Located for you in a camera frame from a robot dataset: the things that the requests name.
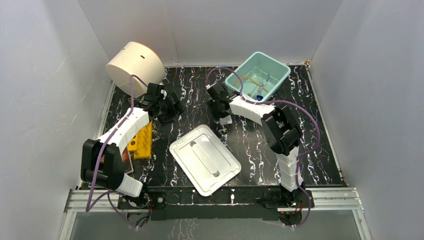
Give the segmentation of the white paper packet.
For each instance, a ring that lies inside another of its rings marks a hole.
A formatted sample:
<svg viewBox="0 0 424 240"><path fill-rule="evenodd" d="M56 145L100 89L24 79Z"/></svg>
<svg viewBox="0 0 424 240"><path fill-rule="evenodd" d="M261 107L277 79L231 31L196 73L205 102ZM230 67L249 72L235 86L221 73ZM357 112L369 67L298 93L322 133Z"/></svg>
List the white paper packet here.
<svg viewBox="0 0 424 240"><path fill-rule="evenodd" d="M220 118L219 123L221 125L230 125L233 123L232 117L230 115L227 115L226 117Z"/></svg>

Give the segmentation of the white bin lid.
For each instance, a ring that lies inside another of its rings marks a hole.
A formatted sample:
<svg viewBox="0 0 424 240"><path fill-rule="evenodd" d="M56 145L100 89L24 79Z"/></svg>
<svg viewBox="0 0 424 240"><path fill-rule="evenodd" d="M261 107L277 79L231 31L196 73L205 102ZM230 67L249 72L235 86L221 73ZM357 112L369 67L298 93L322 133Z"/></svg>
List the white bin lid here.
<svg viewBox="0 0 424 240"><path fill-rule="evenodd" d="M169 151L203 197L241 172L241 163L204 124L171 143Z"/></svg>

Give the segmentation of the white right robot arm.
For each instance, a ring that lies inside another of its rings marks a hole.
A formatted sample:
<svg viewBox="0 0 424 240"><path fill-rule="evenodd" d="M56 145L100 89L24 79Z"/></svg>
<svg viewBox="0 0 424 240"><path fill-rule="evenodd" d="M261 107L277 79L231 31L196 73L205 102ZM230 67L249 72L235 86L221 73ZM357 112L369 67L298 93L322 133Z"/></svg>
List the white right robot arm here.
<svg viewBox="0 0 424 240"><path fill-rule="evenodd" d="M279 166L281 194L266 196L264 204L295 207L302 199L303 177L299 172L299 145L302 131L292 111L286 105L253 103L230 93L221 83L207 86L207 104L216 118L229 115L244 117L259 124L269 148L275 153Z"/></svg>

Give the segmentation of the teal plastic bin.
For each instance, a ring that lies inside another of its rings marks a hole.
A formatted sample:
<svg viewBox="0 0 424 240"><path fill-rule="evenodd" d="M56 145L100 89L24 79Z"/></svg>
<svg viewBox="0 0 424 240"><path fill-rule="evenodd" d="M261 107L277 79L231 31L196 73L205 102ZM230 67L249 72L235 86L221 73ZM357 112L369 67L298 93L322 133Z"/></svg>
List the teal plastic bin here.
<svg viewBox="0 0 424 240"><path fill-rule="evenodd" d="M281 63L263 52L256 51L236 68L235 73L231 73L224 80L224 83L227 88L233 92L239 93L242 91L243 96L250 101L265 102L276 93L290 73L291 68L286 64ZM269 92L263 92L263 100L257 101L256 93L249 94L256 85L252 83L243 84L241 77L248 76L255 81L261 81L267 75L270 75L270 78L265 87Z"/></svg>

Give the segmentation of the tan rubber tube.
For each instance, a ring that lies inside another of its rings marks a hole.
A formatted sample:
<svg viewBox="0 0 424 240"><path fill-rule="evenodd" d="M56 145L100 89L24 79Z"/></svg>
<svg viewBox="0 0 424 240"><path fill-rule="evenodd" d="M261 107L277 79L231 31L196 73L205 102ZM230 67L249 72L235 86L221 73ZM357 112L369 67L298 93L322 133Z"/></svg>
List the tan rubber tube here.
<svg viewBox="0 0 424 240"><path fill-rule="evenodd" d="M266 88L264 88L264 85L262 83L259 83L258 81L254 80L249 76L242 76L241 80L243 84L254 84L256 86L253 90L250 91L250 95L261 93L262 91L265 91L266 93L269 92Z"/></svg>

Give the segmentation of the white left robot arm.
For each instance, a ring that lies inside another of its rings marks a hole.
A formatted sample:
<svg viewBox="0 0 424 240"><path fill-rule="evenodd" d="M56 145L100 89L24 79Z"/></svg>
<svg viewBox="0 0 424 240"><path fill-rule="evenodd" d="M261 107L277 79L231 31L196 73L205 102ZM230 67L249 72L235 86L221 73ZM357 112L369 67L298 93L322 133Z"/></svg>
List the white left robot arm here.
<svg viewBox="0 0 424 240"><path fill-rule="evenodd" d="M98 139L88 139L82 146L81 180L123 195L137 208L149 203L149 194L143 191L143 183L130 177L122 162L122 154L130 141L151 120L157 118L168 124L184 112L175 92L164 85L149 83L147 92L135 98L125 115Z"/></svg>

